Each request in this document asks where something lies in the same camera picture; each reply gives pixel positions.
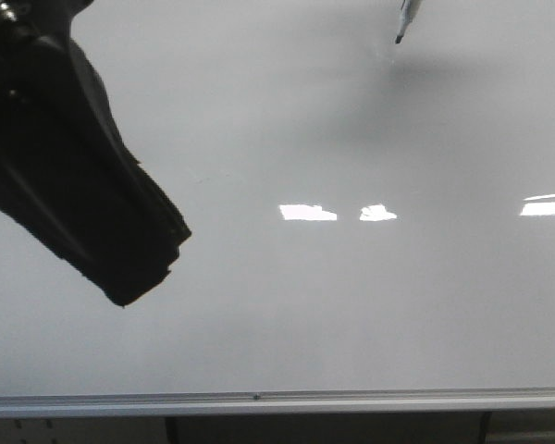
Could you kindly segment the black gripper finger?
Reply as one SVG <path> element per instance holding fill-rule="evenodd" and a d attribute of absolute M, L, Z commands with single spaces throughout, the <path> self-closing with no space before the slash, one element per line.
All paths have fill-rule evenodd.
<path fill-rule="evenodd" d="M 0 211 L 126 306 L 167 277 L 191 232 L 72 38 L 86 7 L 0 1 Z"/>

